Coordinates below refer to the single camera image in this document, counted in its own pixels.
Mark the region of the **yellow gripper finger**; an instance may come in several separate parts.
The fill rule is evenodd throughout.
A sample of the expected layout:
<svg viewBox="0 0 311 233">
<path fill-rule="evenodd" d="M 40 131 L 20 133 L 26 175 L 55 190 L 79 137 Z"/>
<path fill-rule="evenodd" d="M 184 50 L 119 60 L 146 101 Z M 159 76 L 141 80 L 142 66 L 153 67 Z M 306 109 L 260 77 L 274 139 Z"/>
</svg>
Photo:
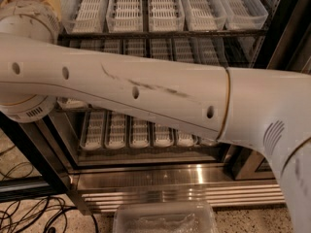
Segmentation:
<svg viewBox="0 0 311 233">
<path fill-rule="evenodd" d="M 40 0 L 43 4 L 52 9 L 57 18 L 61 18 L 61 2 L 60 0 Z"/>
</svg>

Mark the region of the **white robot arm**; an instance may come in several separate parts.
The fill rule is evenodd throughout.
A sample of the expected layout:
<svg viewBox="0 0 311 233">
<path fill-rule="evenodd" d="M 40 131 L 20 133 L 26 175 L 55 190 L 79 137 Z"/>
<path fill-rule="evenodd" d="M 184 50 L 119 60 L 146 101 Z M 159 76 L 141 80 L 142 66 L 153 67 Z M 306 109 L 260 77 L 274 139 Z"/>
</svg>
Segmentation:
<svg viewBox="0 0 311 233">
<path fill-rule="evenodd" d="M 311 76 L 61 47 L 59 0 L 1 5 L 0 106 L 28 123 L 59 97 L 261 153 L 295 233 L 311 233 Z"/>
</svg>

